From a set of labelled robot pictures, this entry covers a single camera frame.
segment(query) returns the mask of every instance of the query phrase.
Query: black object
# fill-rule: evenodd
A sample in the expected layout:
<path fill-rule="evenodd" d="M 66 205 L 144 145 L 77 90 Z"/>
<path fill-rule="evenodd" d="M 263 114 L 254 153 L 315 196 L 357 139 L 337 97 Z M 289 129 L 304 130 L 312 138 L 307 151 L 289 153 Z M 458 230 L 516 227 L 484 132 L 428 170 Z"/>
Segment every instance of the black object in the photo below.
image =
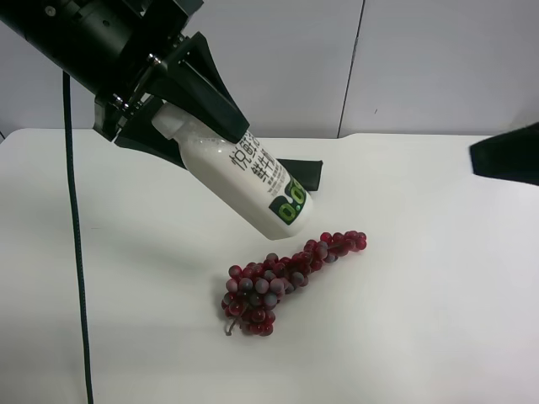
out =
<path fill-rule="evenodd" d="M 73 131 L 71 120 L 71 86 L 70 77 L 63 72 L 64 125 L 66 127 L 66 165 L 67 186 L 71 203 L 73 223 L 73 239 L 75 241 L 75 263 L 77 266 L 78 306 L 81 315 L 83 333 L 84 379 L 86 380 L 86 397 L 88 404 L 93 404 L 92 371 L 90 366 L 90 341 L 88 336 L 88 316 L 86 314 L 86 292 L 84 288 L 83 248 L 81 243 L 81 226 L 78 219 L 77 190 L 75 189 L 75 169 L 73 167 Z"/>
<path fill-rule="evenodd" d="M 306 162 L 303 160 L 279 159 L 286 171 L 294 177 L 307 191 L 318 191 L 322 175 L 322 160 L 319 162 Z"/>
<path fill-rule="evenodd" d="M 202 4 L 1 0 L 0 19 L 95 94 L 93 128 L 99 134 L 116 139 L 120 147 L 184 167 L 177 143 L 152 125 L 163 100 L 232 143 L 249 127 L 217 72 L 205 37 L 182 35 Z M 301 171 L 306 173 L 307 166 Z"/>
<path fill-rule="evenodd" d="M 470 155 L 477 175 L 539 185 L 539 123 L 480 141 Z"/>

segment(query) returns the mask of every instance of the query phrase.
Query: grape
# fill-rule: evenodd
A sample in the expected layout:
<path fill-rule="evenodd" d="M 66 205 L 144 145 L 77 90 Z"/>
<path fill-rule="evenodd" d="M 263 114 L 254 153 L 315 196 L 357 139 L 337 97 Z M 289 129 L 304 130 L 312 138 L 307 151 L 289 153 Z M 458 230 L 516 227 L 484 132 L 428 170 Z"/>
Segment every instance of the grape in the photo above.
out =
<path fill-rule="evenodd" d="M 270 282 L 268 282 L 266 279 L 259 279 L 256 281 L 254 288 L 256 289 L 257 292 L 263 295 L 270 288 Z"/>
<path fill-rule="evenodd" d="M 328 256 L 328 249 L 324 247 L 318 247 L 314 251 L 314 254 L 318 259 L 324 259 Z"/>
<path fill-rule="evenodd" d="M 242 277 L 242 269 L 238 265 L 232 265 L 228 269 L 228 274 L 232 279 L 235 279 L 236 281 L 240 280 Z"/>
<path fill-rule="evenodd" d="M 333 238 L 331 237 L 331 234 L 328 232 L 322 233 L 320 236 L 320 241 L 326 242 L 327 244 L 331 244 L 333 241 Z"/>
<path fill-rule="evenodd" d="M 259 335 L 264 331 L 264 325 L 262 324 L 251 324 L 249 331 L 255 335 Z"/>
<path fill-rule="evenodd" d="M 253 311 L 253 314 L 251 315 L 251 320 L 253 322 L 263 322 L 266 318 L 266 312 L 264 309 L 256 309 Z"/>
<path fill-rule="evenodd" d="M 229 292 L 236 293 L 237 292 L 237 282 L 235 279 L 229 279 L 227 283 L 225 284 L 225 287 Z"/>
<path fill-rule="evenodd" d="M 283 263 L 285 266 L 288 265 L 289 263 L 292 262 L 291 259 L 289 259 L 288 257 L 283 257 L 279 260 L 280 263 Z"/>
<path fill-rule="evenodd" d="M 303 276 L 303 274 L 299 272 L 295 272 L 294 274 L 292 274 L 291 282 L 294 286 L 299 286 L 300 284 L 303 283 L 304 280 L 305 280 L 305 277 Z"/>
<path fill-rule="evenodd" d="M 240 314 L 242 314 L 243 311 L 243 303 L 241 301 L 235 300 L 230 304 L 228 310 L 233 316 L 239 316 Z"/>
<path fill-rule="evenodd" d="M 311 273 L 311 265 L 309 265 L 308 263 L 303 263 L 302 265 L 300 265 L 298 271 L 301 272 L 303 276 L 309 275 Z"/>
<path fill-rule="evenodd" d="M 360 238 L 360 233 L 358 233 L 357 231 L 347 231 L 345 234 L 344 234 L 344 238 L 346 238 L 347 240 L 356 240 L 358 238 Z"/>
<path fill-rule="evenodd" d="M 243 314 L 242 314 L 242 320 L 244 320 L 245 322 L 250 322 L 251 321 L 251 316 L 253 315 L 253 311 L 252 310 L 246 310 Z"/>
<path fill-rule="evenodd" d="M 285 276 L 285 265 L 283 263 L 276 263 L 273 267 L 273 273 L 277 278 Z"/>
<path fill-rule="evenodd" d="M 269 290 L 275 294 L 279 294 L 280 292 L 285 291 L 285 284 L 283 284 L 283 281 L 280 279 L 273 279 L 269 284 Z"/>
<path fill-rule="evenodd" d="M 286 284 L 285 286 L 285 293 L 287 295 L 289 295 L 290 293 L 292 293 L 294 290 L 296 290 L 296 288 L 294 288 L 294 285 L 291 284 L 290 282 L 288 282 L 288 284 Z"/>
<path fill-rule="evenodd" d="M 320 269 L 322 269 L 322 261 L 320 261 L 319 259 L 313 259 L 311 262 L 311 270 L 313 272 L 316 272 L 316 271 L 319 271 Z"/>
<path fill-rule="evenodd" d="M 266 260 L 277 263 L 279 261 L 279 257 L 277 257 L 277 254 L 275 254 L 274 252 L 271 252 L 266 256 Z"/>
<path fill-rule="evenodd" d="M 342 242 L 344 240 L 343 233 L 339 233 L 338 231 L 334 233 L 333 240 L 334 242 Z"/>
<path fill-rule="evenodd" d="M 325 263 L 334 263 L 335 261 L 337 261 L 337 256 L 332 253 L 332 252 L 329 252 L 328 253 L 328 256 L 323 260 Z"/>
<path fill-rule="evenodd" d="M 254 274 L 253 267 L 246 267 L 242 271 L 242 278 L 252 278 Z"/>
<path fill-rule="evenodd" d="M 244 292 L 249 291 L 253 288 L 253 281 L 249 278 L 242 278 L 239 281 L 238 288 Z"/>
<path fill-rule="evenodd" d="M 271 282 L 273 279 L 277 278 L 273 271 L 266 271 L 264 272 L 264 279 L 266 279 L 268 282 Z"/>
<path fill-rule="evenodd" d="M 338 246 L 332 250 L 337 257 L 344 257 L 346 254 L 348 254 L 348 248 L 346 246 Z"/>
<path fill-rule="evenodd" d="M 317 246 L 316 240 L 309 240 L 305 243 L 305 247 L 310 246 L 311 248 L 315 248 Z"/>
<path fill-rule="evenodd" d="M 310 263 L 312 254 L 310 252 L 300 252 L 300 260 L 302 263 Z"/>
<path fill-rule="evenodd" d="M 222 299 L 227 306 L 230 305 L 234 300 L 236 300 L 236 294 L 234 293 L 227 293 Z"/>
<path fill-rule="evenodd" d="M 277 304 L 277 295 L 275 293 L 266 293 L 264 295 L 264 304 L 266 306 L 275 306 Z"/>
<path fill-rule="evenodd" d="M 264 268 L 262 265 L 254 265 L 253 266 L 253 276 L 255 277 L 261 277 L 264 275 Z"/>
<path fill-rule="evenodd" d="M 275 322 L 275 313 L 272 310 L 266 310 L 266 319 L 264 324 L 273 324 Z"/>
<path fill-rule="evenodd" d="M 365 238 L 360 238 L 355 241 L 355 246 L 360 249 L 360 251 L 367 248 L 367 240 Z"/>
<path fill-rule="evenodd" d="M 269 335 L 273 333 L 273 326 L 271 324 L 264 324 L 263 327 L 264 329 L 260 333 L 262 337 L 268 337 Z"/>
<path fill-rule="evenodd" d="M 253 294 L 249 297 L 249 303 L 250 303 L 251 306 L 253 306 L 253 307 L 261 306 L 261 305 L 262 305 L 262 297 L 261 297 L 258 293 L 253 293 Z"/>

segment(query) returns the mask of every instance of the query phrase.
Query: screw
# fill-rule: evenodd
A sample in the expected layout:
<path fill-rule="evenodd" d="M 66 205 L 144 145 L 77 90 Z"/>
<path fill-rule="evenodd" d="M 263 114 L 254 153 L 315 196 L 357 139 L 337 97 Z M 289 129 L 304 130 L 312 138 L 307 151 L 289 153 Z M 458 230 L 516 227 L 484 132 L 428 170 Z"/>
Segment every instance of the screw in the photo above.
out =
<path fill-rule="evenodd" d="M 49 17 L 54 17 L 56 15 L 56 9 L 52 6 L 46 6 L 45 14 L 47 14 Z"/>

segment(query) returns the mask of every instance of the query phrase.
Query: grape stem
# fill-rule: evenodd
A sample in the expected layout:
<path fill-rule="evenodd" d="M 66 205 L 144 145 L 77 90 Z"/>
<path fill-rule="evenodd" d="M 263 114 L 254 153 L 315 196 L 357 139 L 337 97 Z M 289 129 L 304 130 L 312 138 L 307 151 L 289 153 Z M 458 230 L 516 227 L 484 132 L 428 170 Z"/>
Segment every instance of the grape stem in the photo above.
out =
<path fill-rule="evenodd" d="M 234 326 L 236 325 L 237 323 L 237 320 L 239 320 L 240 318 L 242 318 L 243 314 L 245 313 L 245 311 L 247 310 L 248 308 L 248 305 L 245 305 L 245 307 L 243 308 L 243 311 L 238 314 L 236 316 L 236 318 L 234 319 L 234 321 L 232 322 L 232 324 L 230 325 L 230 327 L 228 328 L 228 331 L 225 331 L 225 334 L 227 335 L 227 337 L 230 337 L 232 335 L 232 329 L 234 328 Z"/>

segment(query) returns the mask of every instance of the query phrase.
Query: bottle label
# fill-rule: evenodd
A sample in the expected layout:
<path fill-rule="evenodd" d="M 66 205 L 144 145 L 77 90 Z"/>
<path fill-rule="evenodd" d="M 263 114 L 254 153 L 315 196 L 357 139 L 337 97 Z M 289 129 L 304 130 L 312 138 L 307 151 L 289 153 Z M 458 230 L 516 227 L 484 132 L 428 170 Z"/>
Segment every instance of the bottle label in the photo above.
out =
<path fill-rule="evenodd" d="M 269 209 L 288 226 L 300 215 L 307 191 L 274 159 L 251 132 L 245 132 L 230 154 L 232 164 L 251 172 L 273 198 Z"/>

